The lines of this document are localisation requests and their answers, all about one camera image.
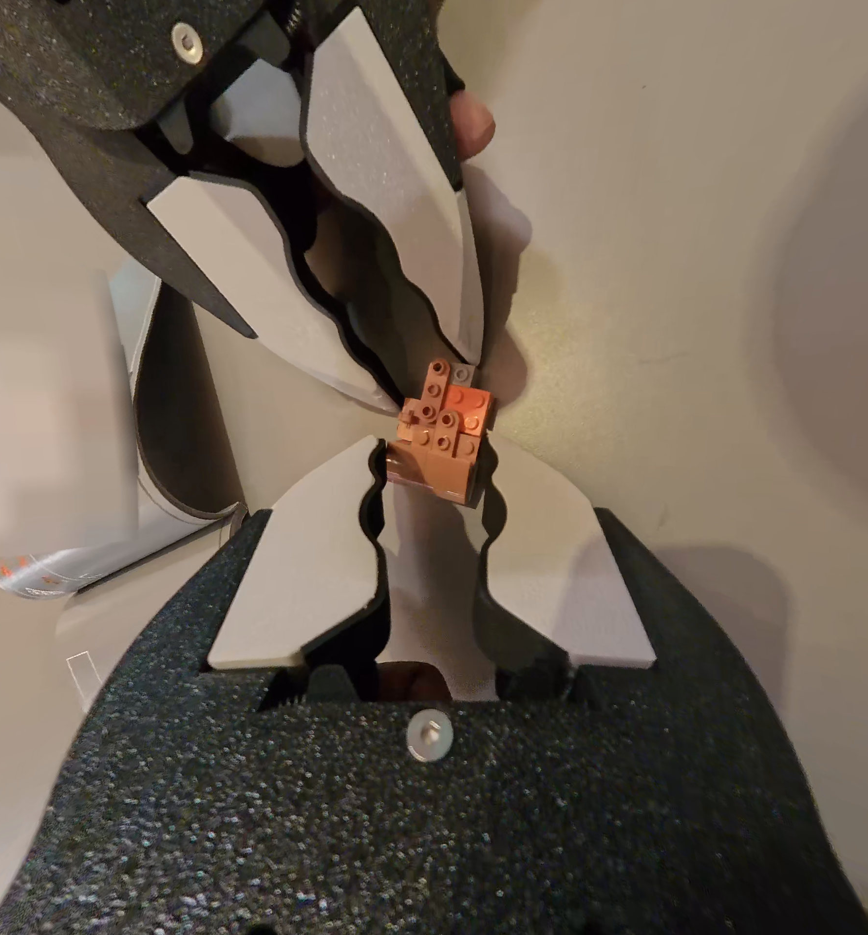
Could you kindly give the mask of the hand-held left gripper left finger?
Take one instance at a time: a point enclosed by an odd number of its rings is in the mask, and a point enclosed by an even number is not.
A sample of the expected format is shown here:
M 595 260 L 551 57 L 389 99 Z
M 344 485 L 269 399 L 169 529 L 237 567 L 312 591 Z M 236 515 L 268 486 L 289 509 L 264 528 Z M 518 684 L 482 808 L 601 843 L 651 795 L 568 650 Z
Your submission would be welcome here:
M 390 634 L 386 443 L 368 436 L 272 506 L 208 653 L 218 671 L 372 662 Z

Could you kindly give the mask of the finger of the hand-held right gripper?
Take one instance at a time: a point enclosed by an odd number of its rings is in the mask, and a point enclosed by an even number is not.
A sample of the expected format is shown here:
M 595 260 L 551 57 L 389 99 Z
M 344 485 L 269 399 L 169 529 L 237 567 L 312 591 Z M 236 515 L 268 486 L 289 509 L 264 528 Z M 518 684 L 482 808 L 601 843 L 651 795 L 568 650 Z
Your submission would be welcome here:
M 199 167 L 171 181 L 147 208 L 263 346 L 393 414 L 401 392 L 359 337 L 349 309 L 307 262 L 318 211 L 300 107 L 292 76 L 255 62 L 195 124 Z
M 311 163 L 391 239 L 443 339 L 482 355 L 484 294 L 450 95 L 427 6 L 312 6 L 303 135 Z

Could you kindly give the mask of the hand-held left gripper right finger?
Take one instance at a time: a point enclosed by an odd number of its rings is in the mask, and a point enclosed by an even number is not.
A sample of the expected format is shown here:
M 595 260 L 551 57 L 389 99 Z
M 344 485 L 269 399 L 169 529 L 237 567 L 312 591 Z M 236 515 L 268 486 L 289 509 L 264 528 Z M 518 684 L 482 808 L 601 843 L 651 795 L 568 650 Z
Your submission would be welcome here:
M 507 438 L 483 451 L 473 627 L 501 670 L 540 662 L 649 669 L 656 661 L 590 499 Z

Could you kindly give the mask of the small orange brown brick assembly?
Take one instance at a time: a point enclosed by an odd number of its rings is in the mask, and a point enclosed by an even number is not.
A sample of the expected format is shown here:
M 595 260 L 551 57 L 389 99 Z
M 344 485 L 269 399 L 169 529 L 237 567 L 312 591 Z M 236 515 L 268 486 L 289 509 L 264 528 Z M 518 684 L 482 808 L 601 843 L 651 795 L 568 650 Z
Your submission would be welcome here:
M 495 395 L 477 385 L 475 367 L 432 360 L 420 396 L 408 398 L 398 415 L 386 449 L 387 480 L 470 506 L 495 408 Z

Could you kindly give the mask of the grey instruction booklet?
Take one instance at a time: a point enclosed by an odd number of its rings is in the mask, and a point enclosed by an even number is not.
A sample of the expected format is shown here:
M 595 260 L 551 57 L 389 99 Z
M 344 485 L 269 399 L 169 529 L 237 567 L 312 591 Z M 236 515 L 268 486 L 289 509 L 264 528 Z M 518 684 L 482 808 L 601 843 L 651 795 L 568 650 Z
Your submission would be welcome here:
M 119 542 L 0 557 L 0 902 L 113 669 L 246 514 L 194 306 L 133 261 L 110 290 L 134 411 L 137 527 Z

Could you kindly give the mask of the grey desk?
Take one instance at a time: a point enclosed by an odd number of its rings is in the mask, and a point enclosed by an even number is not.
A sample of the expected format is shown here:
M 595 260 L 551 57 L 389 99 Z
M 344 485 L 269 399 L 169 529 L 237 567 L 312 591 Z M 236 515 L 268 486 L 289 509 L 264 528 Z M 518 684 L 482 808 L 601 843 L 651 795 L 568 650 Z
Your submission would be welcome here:
M 205 310 L 255 514 L 113 669 L 1 933 L 868 933 L 868 2 L 446 2 L 496 430 L 656 654 L 498 669 L 483 501 L 382 492 L 374 661 L 218 671 L 372 414 Z

